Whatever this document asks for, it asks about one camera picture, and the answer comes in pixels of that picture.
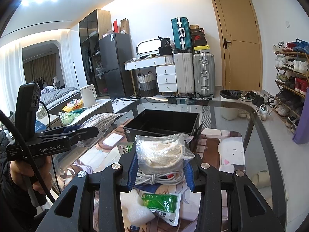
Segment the person left hand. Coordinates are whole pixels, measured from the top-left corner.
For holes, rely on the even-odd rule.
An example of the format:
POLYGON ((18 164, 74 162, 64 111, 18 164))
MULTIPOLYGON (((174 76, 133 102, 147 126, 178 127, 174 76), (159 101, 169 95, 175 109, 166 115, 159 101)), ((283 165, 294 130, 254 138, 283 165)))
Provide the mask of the person left hand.
MULTIPOLYGON (((52 162, 50 157, 45 157, 44 165, 39 169, 40 175, 48 189, 52 188, 52 176, 50 174, 52 162)), ((27 189, 24 182, 25 177, 33 177, 34 171, 31 166, 24 161, 11 161, 10 162, 10 175, 13 182, 22 187, 24 190, 27 189)))

